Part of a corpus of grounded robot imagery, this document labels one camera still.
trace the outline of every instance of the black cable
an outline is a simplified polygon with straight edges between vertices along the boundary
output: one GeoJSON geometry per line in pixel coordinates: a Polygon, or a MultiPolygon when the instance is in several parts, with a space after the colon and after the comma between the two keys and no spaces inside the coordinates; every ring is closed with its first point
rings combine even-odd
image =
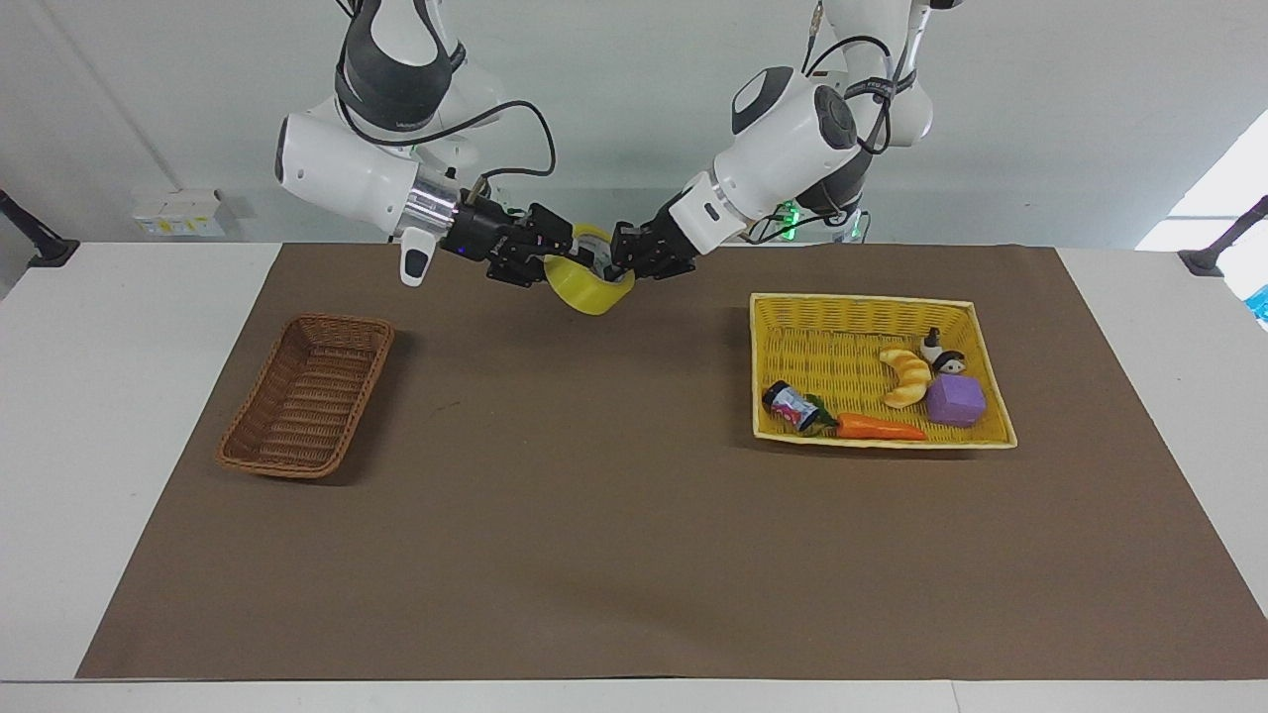
{"type": "Polygon", "coordinates": [[[810,55],[814,53],[814,41],[815,41],[815,37],[812,34],[810,39],[805,43],[805,58],[801,60],[801,74],[808,75],[808,76],[809,76],[809,72],[805,71],[805,67],[810,63],[810,55]]]}
{"type": "Polygon", "coordinates": [[[847,37],[847,38],[844,38],[844,39],[842,39],[842,41],[839,41],[839,42],[837,42],[837,43],[836,43],[836,44],[833,44],[832,47],[828,47],[827,49],[824,49],[824,51],[823,51],[823,55],[819,55],[819,58],[818,58],[818,60],[815,60],[813,65],[810,65],[810,69],[809,69],[809,70],[808,70],[808,71],[805,72],[805,76],[810,76],[810,75],[813,75],[813,74],[814,74],[814,70],[819,69],[819,65],[822,65],[822,63],[823,63],[823,61],[824,61],[824,60],[827,60],[827,58],[828,58],[828,57],[829,57],[829,56],[831,56],[831,55],[832,55],[833,52],[836,52],[837,49],[841,49],[842,47],[844,47],[844,46],[847,46],[847,44],[856,44],[856,43],[858,43],[858,42],[866,42],[866,43],[869,43],[869,44],[875,44],[876,47],[879,47],[879,48],[880,48],[880,51],[881,51],[881,52],[884,52],[884,53],[885,53],[885,57],[889,57],[889,58],[893,58],[893,57],[894,57],[894,56],[893,56],[893,55],[890,53],[890,51],[889,51],[889,46],[888,46],[888,44],[885,44],[884,42],[879,41],[879,39],[876,39],[875,37],[871,37],[871,36],[869,36],[869,34],[856,34],[856,36],[853,36],[853,37],[847,37]]]}
{"type": "Polygon", "coordinates": [[[749,230],[747,232],[739,233],[739,239],[743,240],[744,242],[749,244],[749,245],[761,245],[761,244],[766,242],[766,240],[762,239],[761,236],[766,235],[766,231],[768,231],[771,228],[771,221],[773,221],[776,217],[777,216],[775,213],[771,213],[770,216],[766,216],[761,221],[757,221],[757,223],[761,223],[762,221],[766,221],[766,223],[762,225],[762,232],[760,233],[760,236],[757,239],[753,237],[753,231],[752,230],[749,230]]]}
{"type": "Polygon", "coordinates": [[[872,129],[871,132],[869,132],[866,140],[864,138],[858,140],[858,145],[864,148],[864,151],[871,154],[872,156],[880,156],[881,154],[888,151],[890,142],[893,141],[893,119],[890,117],[890,108],[894,101],[894,95],[891,91],[894,88],[895,85],[888,80],[886,81],[876,80],[875,82],[872,80],[867,80],[867,81],[861,81],[846,89],[846,93],[842,95],[846,99],[853,99],[855,96],[871,94],[872,96],[880,99],[881,109],[880,114],[876,117],[876,123],[872,124],[872,129]],[[876,136],[877,133],[880,133],[880,129],[883,127],[885,129],[885,143],[883,143],[877,148],[874,145],[874,142],[876,141],[876,136]]]}
{"type": "Polygon", "coordinates": [[[871,232],[871,212],[864,211],[862,213],[858,214],[860,223],[864,222],[864,218],[867,218],[867,227],[860,231],[860,233],[862,235],[862,240],[858,241],[858,245],[867,245],[867,233],[871,232]]]}
{"type": "Polygon", "coordinates": [[[902,94],[913,86],[915,86],[915,70],[912,70],[905,77],[898,80],[898,84],[894,85],[894,94],[902,94]]]}
{"type": "Polygon", "coordinates": [[[814,44],[819,39],[819,23],[823,22],[823,0],[819,0],[814,5],[814,11],[810,13],[810,38],[805,43],[805,58],[801,60],[801,74],[805,74],[806,65],[810,63],[810,55],[814,53],[814,44]]]}
{"type": "Polygon", "coordinates": [[[538,118],[538,122],[541,124],[541,132],[545,134],[545,137],[547,137],[547,146],[550,150],[550,165],[547,169],[497,169],[497,170],[489,171],[487,174],[483,174],[484,178],[489,179],[492,176],[500,176],[500,175],[507,175],[507,174],[519,174],[519,175],[529,175],[529,176],[548,176],[548,175],[550,175],[550,174],[554,173],[555,165],[559,161],[559,156],[558,156],[558,154],[555,151],[554,134],[550,132],[550,124],[547,123],[547,118],[541,113],[540,109],[538,109],[531,101],[527,101],[527,100],[524,100],[524,99],[512,99],[510,101],[503,101],[503,103],[501,103],[501,104],[498,104],[496,107],[492,107],[489,109],[486,109],[486,110],[481,112],[479,114],[476,114],[474,117],[467,119],[465,122],[454,124],[454,126],[451,126],[451,127],[449,127],[446,129],[437,131],[436,133],[432,133],[432,134],[421,136],[418,138],[410,138],[410,140],[406,140],[406,141],[388,141],[388,140],[383,140],[383,138],[375,138],[375,137],[365,133],[364,131],[360,129],[360,127],[356,126],[356,122],[353,121],[353,114],[347,109],[347,104],[345,104],[339,98],[335,99],[335,103],[339,105],[339,110],[344,115],[344,122],[347,124],[347,128],[350,128],[353,131],[353,133],[355,133],[363,141],[366,141],[369,143],[374,143],[377,146],[393,146],[393,147],[417,146],[420,143],[429,143],[431,141],[437,141],[437,140],[445,138],[446,136],[451,136],[451,134],[455,134],[455,133],[458,133],[460,131],[468,129],[468,128],[470,128],[470,127],[473,127],[473,126],[483,122],[484,119],[492,117],[493,114],[498,114],[501,112],[505,112],[507,109],[512,109],[515,107],[522,107],[522,108],[533,112],[533,114],[538,118]]]}
{"type": "Polygon", "coordinates": [[[798,221],[798,222],[792,223],[791,226],[784,226],[782,230],[775,231],[771,235],[763,235],[757,241],[746,241],[746,242],[748,242],[749,245],[763,245],[763,244],[767,244],[767,242],[775,240],[776,237],[780,237],[781,235],[787,235],[787,233],[790,233],[790,232],[792,232],[792,231],[795,231],[795,230],[798,230],[800,227],[808,226],[810,223],[817,223],[819,221],[827,221],[828,218],[833,218],[833,217],[836,217],[836,216],[815,216],[813,218],[806,218],[804,221],[798,221]]]}

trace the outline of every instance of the brown woven basket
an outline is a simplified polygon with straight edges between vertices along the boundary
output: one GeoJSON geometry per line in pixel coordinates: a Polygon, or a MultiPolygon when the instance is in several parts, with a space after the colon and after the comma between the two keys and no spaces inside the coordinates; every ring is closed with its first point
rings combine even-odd
{"type": "Polygon", "coordinates": [[[396,331],[380,320],[299,315],[281,332],[216,462],[281,478],[335,472],[396,331]]]}

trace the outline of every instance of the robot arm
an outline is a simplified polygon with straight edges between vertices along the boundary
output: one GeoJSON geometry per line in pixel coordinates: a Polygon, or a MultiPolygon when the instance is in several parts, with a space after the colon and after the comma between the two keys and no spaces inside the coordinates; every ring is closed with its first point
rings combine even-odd
{"type": "Polygon", "coordinates": [[[848,71],[817,74],[817,62],[810,76],[771,67],[753,77],[732,105],[734,143],[650,222],[618,223],[614,264],[640,278],[689,273],[697,255],[794,197],[823,218],[852,213],[874,156],[928,132],[932,108],[915,81],[915,56],[929,10],[961,1],[824,0],[848,71]]]}
{"type": "Polygon", "coordinates": [[[441,0],[354,0],[353,9],[335,96],[281,124],[278,181],[397,239],[407,285],[422,283],[436,247],[488,260],[492,279],[524,287],[544,279],[540,256],[574,252],[572,226],[540,206],[512,218],[462,189],[455,169],[473,161],[470,147],[437,155],[435,145],[422,146],[496,121],[501,82],[467,60],[441,0]]]}

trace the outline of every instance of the white wall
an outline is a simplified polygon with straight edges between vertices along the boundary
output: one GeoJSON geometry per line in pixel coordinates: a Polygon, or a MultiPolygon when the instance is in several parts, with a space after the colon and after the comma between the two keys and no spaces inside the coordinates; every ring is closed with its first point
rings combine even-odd
{"type": "MultiPolygon", "coordinates": [[[[643,221],[795,63],[812,0],[450,0],[473,58],[550,118],[576,221],[643,221]]],[[[133,190],[219,188],[247,240],[378,240],[281,192],[280,118],[330,93],[332,0],[0,3],[0,185],[55,230],[134,240],[133,190]]],[[[935,133],[879,161],[872,240],[1130,247],[1268,108],[1268,4],[973,0],[935,18],[935,133]]],[[[486,156],[544,160],[527,114],[486,156]]]]}

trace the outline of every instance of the yellow tape roll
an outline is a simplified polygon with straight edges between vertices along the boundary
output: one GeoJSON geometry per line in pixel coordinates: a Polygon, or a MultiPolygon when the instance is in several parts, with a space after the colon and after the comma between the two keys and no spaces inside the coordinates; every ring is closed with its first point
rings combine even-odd
{"type": "MultiPolygon", "coordinates": [[[[597,226],[573,226],[572,236],[583,247],[587,247],[587,241],[598,240],[609,245],[612,242],[612,236],[597,226]]],[[[625,273],[616,282],[604,282],[588,269],[558,255],[548,255],[545,268],[547,282],[559,299],[583,315],[595,317],[604,315],[634,289],[634,273],[625,273]]]]}

